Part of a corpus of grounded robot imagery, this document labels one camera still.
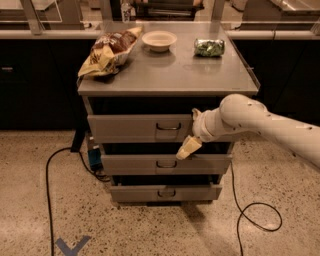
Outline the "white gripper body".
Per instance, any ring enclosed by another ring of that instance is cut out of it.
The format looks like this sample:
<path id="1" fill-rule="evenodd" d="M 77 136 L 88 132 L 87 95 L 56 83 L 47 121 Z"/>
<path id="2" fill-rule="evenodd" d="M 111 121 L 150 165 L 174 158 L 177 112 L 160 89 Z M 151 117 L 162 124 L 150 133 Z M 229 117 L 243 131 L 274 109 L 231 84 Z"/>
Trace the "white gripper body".
<path id="1" fill-rule="evenodd" d="M 214 109 L 202 112 L 196 120 L 193 120 L 192 132 L 202 142 L 212 142 L 222 136 L 231 135 L 233 127 L 222 120 L 219 109 Z"/>

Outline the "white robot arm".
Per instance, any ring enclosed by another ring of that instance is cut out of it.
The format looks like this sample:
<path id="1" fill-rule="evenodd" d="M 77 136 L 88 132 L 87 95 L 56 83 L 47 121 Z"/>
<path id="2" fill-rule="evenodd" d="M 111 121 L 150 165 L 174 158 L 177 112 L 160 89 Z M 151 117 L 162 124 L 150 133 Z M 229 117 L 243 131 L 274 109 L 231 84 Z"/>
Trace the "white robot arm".
<path id="1" fill-rule="evenodd" d="M 223 136 L 253 132 L 283 147 L 293 156 L 320 168 L 320 128 L 268 111 L 259 101 L 241 94 L 223 98 L 218 108 L 204 112 L 194 108 L 193 135 L 188 135 L 176 158 L 186 159 L 203 143 Z"/>

